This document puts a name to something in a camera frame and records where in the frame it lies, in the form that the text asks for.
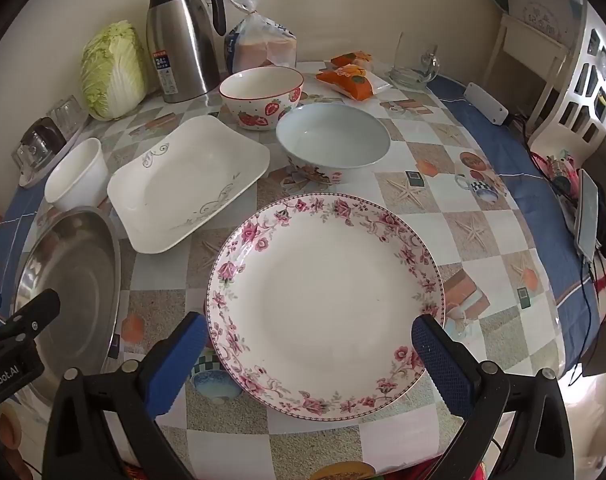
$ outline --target cabbage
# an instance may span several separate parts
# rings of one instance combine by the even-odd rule
[[[85,45],[81,87],[94,118],[109,121],[133,110],[147,83],[143,47],[129,22],[108,25]]]

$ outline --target pink flower pattern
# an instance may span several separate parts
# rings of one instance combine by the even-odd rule
[[[217,312],[222,321],[222,323],[211,324],[210,334],[212,342],[222,357],[222,362],[226,363],[230,373],[254,397],[264,400],[270,406],[283,412],[303,418],[328,419],[327,415],[340,413],[340,416],[334,416],[338,416],[338,419],[335,420],[341,420],[351,416],[362,416],[385,406],[400,396],[409,385],[419,378],[424,370],[423,363],[413,348],[399,346],[394,351],[393,365],[387,377],[377,380],[375,393],[359,400],[354,397],[342,398],[339,392],[335,392],[330,399],[323,399],[302,390],[299,391],[300,397],[295,397],[282,386],[279,380],[270,376],[265,368],[244,367],[241,359],[250,349],[244,339],[237,334],[236,325],[227,314],[224,316],[223,312],[229,310],[229,301],[237,298],[231,292],[229,283],[233,283],[234,277],[245,268],[243,259],[247,251],[241,253],[241,248],[247,243],[251,243],[252,250],[256,250],[258,253],[268,250],[273,231],[276,228],[289,226],[292,215],[300,212],[307,212],[311,216],[321,214],[323,222],[334,217],[344,221],[350,227],[354,227],[354,221],[358,221],[367,229],[368,233],[376,235],[381,242],[389,243],[391,240],[395,242],[400,240],[400,250],[397,256],[401,263],[415,276],[417,276],[417,271],[421,274],[419,284],[423,290],[420,296],[423,312],[431,314],[443,322],[444,309],[439,306],[443,303],[443,289],[432,258],[421,240],[397,216],[383,210],[380,206],[362,199],[336,194],[334,196],[336,198],[329,203],[326,203],[324,198],[317,194],[302,195],[294,199],[286,198],[279,201],[282,208],[276,209],[269,206],[272,210],[271,217],[266,215],[261,221],[259,212],[246,221],[237,234],[231,237],[233,240],[228,240],[221,250],[221,254],[225,253],[225,256],[222,257],[219,254],[217,275],[220,285],[214,286],[215,290],[209,296],[210,303],[208,303],[208,317],[211,319]],[[209,305],[216,307],[217,310],[211,311]]]

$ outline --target small white bowl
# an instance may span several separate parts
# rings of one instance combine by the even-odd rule
[[[289,162],[310,180],[343,184],[390,147],[385,126],[367,112],[339,103],[295,108],[276,127]]]
[[[45,200],[60,211],[81,205],[96,207],[107,196],[109,176],[100,140],[91,137],[54,168],[45,184]]]
[[[237,72],[219,88],[223,102],[239,126],[271,130],[299,104],[303,75],[286,66],[259,66]]]

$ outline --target metal plate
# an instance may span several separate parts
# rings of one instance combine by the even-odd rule
[[[120,250],[102,211],[71,209],[42,234],[20,272],[15,310],[46,288],[58,293],[61,309],[35,340],[45,371],[30,387],[51,406],[65,371],[73,366],[100,373],[112,341]]]

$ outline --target checkered tablecloth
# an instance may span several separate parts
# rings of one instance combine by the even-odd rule
[[[217,92],[179,104],[165,104],[155,95],[126,118],[94,122],[81,137],[98,137],[108,167],[115,171],[147,152],[178,124],[210,113],[266,145],[271,155],[264,177],[193,235],[161,254],[136,253],[112,207],[104,205],[121,248],[116,330],[120,332],[128,315],[136,314],[145,322],[141,342],[121,342],[118,362],[141,359],[187,311],[203,311],[211,266],[228,234],[241,222],[281,197],[327,190],[385,206],[423,239],[445,283],[446,329],[477,360],[493,360],[518,374],[533,374],[542,367],[558,372],[564,346],[557,309],[522,213],[507,189],[496,203],[489,203],[456,182],[461,153],[473,153],[488,166],[486,176],[504,189],[474,133],[425,88],[392,88],[355,102],[314,79],[312,74],[324,67],[323,62],[299,64],[305,74],[301,104],[345,102],[381,120],[393,140],[387,155],[353,182],[326,186],[293,171],[274,132],[238,128],[227,108],[221,108]],[[150,124],[169,113],[175,114],[169,122]],[[408,171],[418,171],[423,186],[413,186]],[[55,216],[42,204],[25,252]],[[519,289],[527,291],[528,308],[520,304]],[[216,355],[206,349],[170,412],[157,418],[177,454],[203,480],[307,479],[323,466],[342,461],[390,471],[442,452],[461,425],[461,419],[449,414],[427,373],[391,405],[342,422],[302,420],[266,408],[225,375]]]

